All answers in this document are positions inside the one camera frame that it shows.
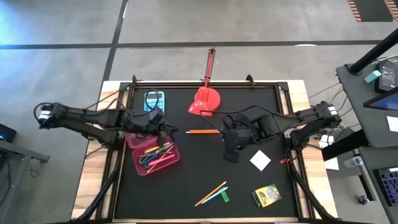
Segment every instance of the gray floor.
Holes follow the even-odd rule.
[[[121,0],[0,0],[0,44],[110,43]],[[382,39],[396,23],[360,23],[345,0],[130,0],[120,36],[124,42],[368,40]],[[372,46],[223,47],[217,49],[215,80],[302,79],[309,95],[337,82],[335,67],[352,63]],[[197,80],[207,48],[118,49],[110,80]],[[98,98],[108,49],[0,50],[0,123],[18,131],[15,143],[51,154],[27,174],[15,223],[70,218],[87,141],[66,129],[38,130],[33,107],[59,101],[83,107]],[[398,54],[394,47],[388,53]],[[336,88],[310,99],[330,100]],[[334,101],[342,104],[340,94]],[[342,111],[349,109],[349,102]],[[343,117],[357,123],[355,115]],[[339,217],[387,223],[379,202],[358,205],[355,177],[331,179]]]

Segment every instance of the white paper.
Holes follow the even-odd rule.
[[[260,171],[262,171],[271,160],[266,156],[263,152],[258,150],[256,154],[250,159],[250,162],[253,163]]]
[[[319,141],[319,147],[324,148],[327,147],[329,144],[327,143],[327,141],[329,140],[329,144],[333,144],[333,142],[335,141],[335,138],[333,136],[328,136],[327,135],[323,135],[321,137],[321,140]],[[339,170],[338,167],[338,161],[337,158],[332,158],[329,159],[328,161],[324,162],[326,169],[333,169],[333,170]]]
[[[387,122],[390,131],[398,132],[398,118],[387,116]]]

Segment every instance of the monitor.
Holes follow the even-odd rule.
[[[398,87],[363,103],[364,107],[398,111]]]

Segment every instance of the crayola box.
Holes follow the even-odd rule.
[[[251,193],[257,207],[264,208],[280,199],[282,197],[279,195],[278,189],[276,189],[275,184],[268,185],[267,187],[262,187]]]

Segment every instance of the water bottle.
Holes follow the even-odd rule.
[[[351,159],[347,159],[346,161],[344,161],[344,166],[348,168],[360,166],[362,164],[363,160],[361,156],[352,157]]]

